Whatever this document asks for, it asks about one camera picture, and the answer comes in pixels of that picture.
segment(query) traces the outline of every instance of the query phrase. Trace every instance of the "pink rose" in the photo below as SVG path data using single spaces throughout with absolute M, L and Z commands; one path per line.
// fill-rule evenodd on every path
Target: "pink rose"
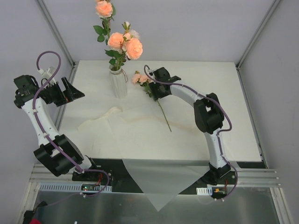
M 126 49 L 126 55 L 129 59 L 138 59 L 140 55 L 142 54 L 142 44 L 137 38 L 132 38 L 130 41 L 125 42 L 125 49 Z
M 110 17 L 113 12 L 113 8 L 110 2 L 99 1 L 95 7 L 99 17 L 106 18 Z
M 141 78 L 141 75 L 139 73 L 136 73 L 132 78 L 132 83 L 136 84 L 140 78 Z
M 140 82 L 140 84 L 143 84 L 143 83 L 145 83 L 147 80 L 148 80 L 148 77 L 147 77 L 146 75 L 143 75 L 143 76 L 140 77 L 139 82 Z
M 122 37 L 122 34 L 120 34 L 120 33 L 111 34 L 111 36 L 108 40 L 108 46 L 112 50 L 120 50 L 122 43 L 123 43 L 123 37 Z
M 125 41 L 129 41 L 129 40 L 131 40 L 131 34 L 129 34 L 129 33 L 125 33 L 125 34 L 123 35 L 123 37 L 125 37 L 125 38 L 124 38 Z

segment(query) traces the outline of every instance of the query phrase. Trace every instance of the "metal floor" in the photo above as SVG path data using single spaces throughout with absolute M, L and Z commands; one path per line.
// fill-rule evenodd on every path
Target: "metal floor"
M 36 204 L 56 202 L 70 193 L 40 191 Z M 144 194 L 75 195 L 39 208 L 43 224 L 278 224 L 270 189 L 237 188 L 224 202 L 209 196 L 178 195 L 159 212 Z

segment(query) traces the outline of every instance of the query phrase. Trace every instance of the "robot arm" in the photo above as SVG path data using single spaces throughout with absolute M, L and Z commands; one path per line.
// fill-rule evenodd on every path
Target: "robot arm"
M 170 77 L 169 72 L 164 68 L 155 70 L 150 75 L 154 75 L 157 81 L 163 83 L 183 84 L 181 78 L 174 76 Z M 210 153 L 210 170 L 201 178 L 203 182 L 216 185 L 217 182 L 230 171 L 230 166 L 224 160 L 224 150 L 220 149 L 218 142 L 218 132 L 223 126 L 224 115 L 221 110 L 212 102 L 196 95 L 190 89 L 185 88 L 184 85 L 166 85 L 157 82 L 149 84 L 155 100 L 174 95 L 194 108 L 195 123 L 200 131 L 206 137 L 209 153 Z M 214 93 L 208 94 L 207 97 L 217 101 L 217 95 Z
M 47 106 L 47 104 L 51 103 L 54 103 L 56 106 L 61 106 L 85 95 L 73 87 L 65 77 L 62 78 L 65 91 L 61 91 L 56 81 L 51 81 L 52 82 L 49 83 L 46 88 L 40 91 L 38 98 L 36 99 L 36 110 L 40 123 L 42 127 L 44 127 L 50 140 L 79 164 L 82 169 L 90 168 L 92 165 L 90 160 L 80 153 L 73 142 L 71 142 L 64 134 L 61 135 L 56 129 L 49 115 Z M 57 150 L 46 138 L 34 116 L 32 105 L 34 95 L 39 89 L 37 81 L 33 76 L 23 75 L 15 78 L 14 83 L 18 87 L 14 103 L 29 116 L 38 137 L 39 149 L 34 151 L 36 158 L 55 176 L 68 173 L 74 165 L 60 152 L 55 154 L 55 151 Z

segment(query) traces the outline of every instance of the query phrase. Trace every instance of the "white wall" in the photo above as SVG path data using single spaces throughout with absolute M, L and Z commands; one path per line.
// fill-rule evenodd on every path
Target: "white wall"
M 299 219 L 299 1 L 284 0 L 251 51 L 241 75 L 263 151 L 279 171 Z
M 94 0 L 44 0 L 75 61 L 107 59 Z M 112 0 L 112 32 L 129 21 L 141 60 L 238 62 L 273 0 Z
M 14 105 L 13 83 L 20 75 L 33 75 L 38 82 L 36 58 L 45 50 L 57 51 L 63 65 L 57 76 L 68 76 L 70 66 L 50 32 L 35 1 L 0 3 L 0 223 L 15 223 L 38 148 L 27 115 Z M 56 66 L 56 56 L 45 56 L 41 67 Z M 54 117 L 56 107 L 50 112 Z

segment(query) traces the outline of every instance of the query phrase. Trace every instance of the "white table surface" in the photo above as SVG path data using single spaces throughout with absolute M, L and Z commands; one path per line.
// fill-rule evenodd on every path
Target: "white table surface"
M 261 161 L 234 63 L 129 61 L 123 67 L 128 95 L 120 100 L 113 94 L 107 61 L 80 61 L 73 85 L 85 97 L 67 105 L 60 133 L 93 158 L 209 160 L 191 106 L 175 96 L 159 100 L 170 133 L 157 103 L 131 83 L 134 71 L 143 73 L 145 64 L 151 69 L 165 67 L 199 92 L 216 93 L 233 124 L 231 132 L 223 133 L 228 159 Z

